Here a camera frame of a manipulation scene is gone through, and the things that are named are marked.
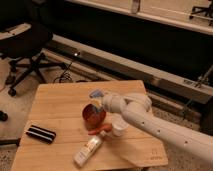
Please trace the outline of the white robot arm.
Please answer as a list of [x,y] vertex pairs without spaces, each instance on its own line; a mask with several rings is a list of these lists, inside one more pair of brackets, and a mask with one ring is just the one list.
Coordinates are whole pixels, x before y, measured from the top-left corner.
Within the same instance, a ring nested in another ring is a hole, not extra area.
[[108,93],[93,100],[107,112],[120,114],[131,126],[213,165],[213,137],[150,115],[152,101],[146,94]]

